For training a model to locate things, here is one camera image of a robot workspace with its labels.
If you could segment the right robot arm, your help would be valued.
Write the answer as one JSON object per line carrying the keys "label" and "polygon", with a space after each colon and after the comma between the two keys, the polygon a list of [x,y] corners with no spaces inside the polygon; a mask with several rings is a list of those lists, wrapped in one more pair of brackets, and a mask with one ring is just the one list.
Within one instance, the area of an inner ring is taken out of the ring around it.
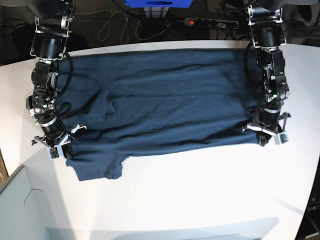
{"label": "right robot arm", "polygon": [[[67,43],[76,8],[71,0],[37,0],[28,9],[35,15],[30,55],[38,61],[31,73],[33,93],[26,99],[26,109],[44,134],[35,136],[32,144],[44,145],[51,160],[69,157],[72,141],[79,140],[76,132],[87,128],[83,124],[64,125],[62,119],[71,111],[71,103],[57,108],[58,97],[67,91],[74,72]],[[69,74],[63,89],[58,90],[57,62],[63,58],[68,60]]]}

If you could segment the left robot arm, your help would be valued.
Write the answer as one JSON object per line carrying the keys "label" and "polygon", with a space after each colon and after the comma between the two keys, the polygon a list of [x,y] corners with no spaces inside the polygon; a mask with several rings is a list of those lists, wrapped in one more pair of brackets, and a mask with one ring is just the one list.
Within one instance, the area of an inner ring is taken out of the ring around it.
{"label": "left robot arm", "polygon": [[256,64],[261,71],[259,90],[262,99],[251,108],[252,119],[243,127],[256,133],[258,144],[264,147],[270,139],[277,145],[287,143],[289,138],[285,124],[290,114],[282,113],[284,101],[290,95],[285,75],[285,58],[280,47],[286,44],[283,29],[283,10],[267,9],[256,0],[246,2],[251,46],[257,50]]}

